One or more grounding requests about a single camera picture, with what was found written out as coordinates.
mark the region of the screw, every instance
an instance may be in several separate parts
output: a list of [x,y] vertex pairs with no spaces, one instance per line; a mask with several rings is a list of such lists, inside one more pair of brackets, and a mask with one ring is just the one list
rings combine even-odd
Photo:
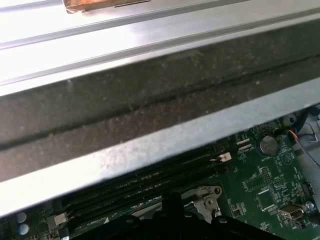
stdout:
[[212,205],[214,203],[213,199],[211,197],[208,197],[205,201],[204,201],[205,205]]
[[192,213],[190,213],[190,212],[185,212],[185,213],[184,213],[184,216],[185,216],[186,218],[191,218],[191,217],[192,217]]
[[227,219],[225,219],[225,218],[219,218],[218,221],[221,224],[226,224],[228,222]]
[[135,222],[135,220],[133,220],[133,219],[127,219],[126,220],[126,223],[127,224],[133,224]]
[[309,209],[309,210],[313,210],[313,209],[315,209],[315,205],[311,202],[311,201],[307,201],[306,203],[305,203],[305,206],[306,206],[306,208],[307,209]]

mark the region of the metal bracket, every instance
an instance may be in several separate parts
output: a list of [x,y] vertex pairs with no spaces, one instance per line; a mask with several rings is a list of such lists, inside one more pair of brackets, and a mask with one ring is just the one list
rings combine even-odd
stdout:
[[211,223],[213,216],[221,215],[217,199],[222,191],[223,189],[220,186],[199,186],[184,192],[181,197],[182,199],[195,197],[190,203],[193,203],[198,212],[203,215],[205,221]]

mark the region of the black ram slot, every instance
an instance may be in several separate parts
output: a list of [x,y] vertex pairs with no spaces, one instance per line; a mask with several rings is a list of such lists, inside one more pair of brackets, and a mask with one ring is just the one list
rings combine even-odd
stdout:
[[168,166],[171,166],[172,164],[179,164],[180,162],[185,162],[190,159],[199,158],[203,155],[207,155],[211,149],[212,149],[212,144],[209,144],[188,152],[184,152],[178,156],[171,157],[160,163],[154,164],[148,168],[141,169],[139,172],[135,172],[135,174],[130,173],[125,176],[122,176],[113,180],[109,180],[108,182],[103,182],[96,186],[92,186],[88,189],[84,189],[84,190],[69,194],[68,196],[63,198],[62,203],[64,206],[68,206],[71,204],[71,202],[77,201],[77,198],[81,198],[83,196],[89,195],[92,192],[98,191],[100,189],[104,189],[106,187],[117,185],[121,182],[128,182],[130,180],[133,180],[137,174],[151,174],[156,169],[168,167]]
[[79,211],[74,213],[73,222],[83,222],[88,221],[94,218],[97,214],[103,215],[108,212],[118,210],[121,207],[134,206],[137,203],[143,202],[144,200],[152,199],[153,197],[160,196],[163,191],[169,190],[172,188],[177,188],[181,185],[184,185],[188,182],[192,182],[197,178],[203,178],[206,175],[213,175],[215,173],[215,164],[207,165],[196,169],[192,172],[189,172],[186,177],[186,174],[180,174],[175,176],[172,179],[165,179],[157,185],[148,186],[142,189],[139,192],[133,192],[131,194],[126,194],[118,196],[115,199],[101,203],[93,208],[86,209],[86,211]]
[[146,185],[156,183],[164,178],[168,178],[171,175],[176,175],[182,172],[185,172],[188,169],[193,169],[199,165],[208,164],[209,157],[207,155],[202,156],[202,158],[195,159],[195,161],[189,161],[186,164],[181,164],[177,167],[172,167],[166,169],[166,171],[157,171],[153,173],[153,176],[149,175],[137,176],[137,180],[131,181],[129,183],[123,183],[114,188],[102,189],[101,191],[93,192],[92,194],[79,199],[78,202],[73,203],[72,209],[84,209],[91,207],[92,205],[101,203],[111,199],[117,195],[121,195],[127,192],[138,190],[141,187]]

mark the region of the capacitor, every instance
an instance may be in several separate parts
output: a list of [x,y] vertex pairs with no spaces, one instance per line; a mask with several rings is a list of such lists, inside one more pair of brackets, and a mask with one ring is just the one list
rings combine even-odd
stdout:
[[279,151],[279,144],[272,136],[265,136],[259,143],[259,148],[265,155],[276,156]]
[[19,212],[16,214],[15,219],[18,224],[22,224],[25,220],[27,220],[27,214],[25,214],[23,211]]
[[18,227],[18,233],[20,235],[26,235],[28,232],[29,232],[29,225],[28,224],[21,224],[19,227]]

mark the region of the aluminum surface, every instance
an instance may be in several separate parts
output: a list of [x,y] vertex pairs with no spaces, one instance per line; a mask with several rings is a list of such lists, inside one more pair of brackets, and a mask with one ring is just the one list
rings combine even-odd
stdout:
[[0,96],[320,18],[317,0],[153,0],[67,14],[0,3]]
[[[2,203],[0,216],[103,180],[112,179],[314,105],[319,101],[319,89],[320,78],[317,78],[107,149],[4,181],[0,184]],[[299,101],[292,96],[299,96]]]

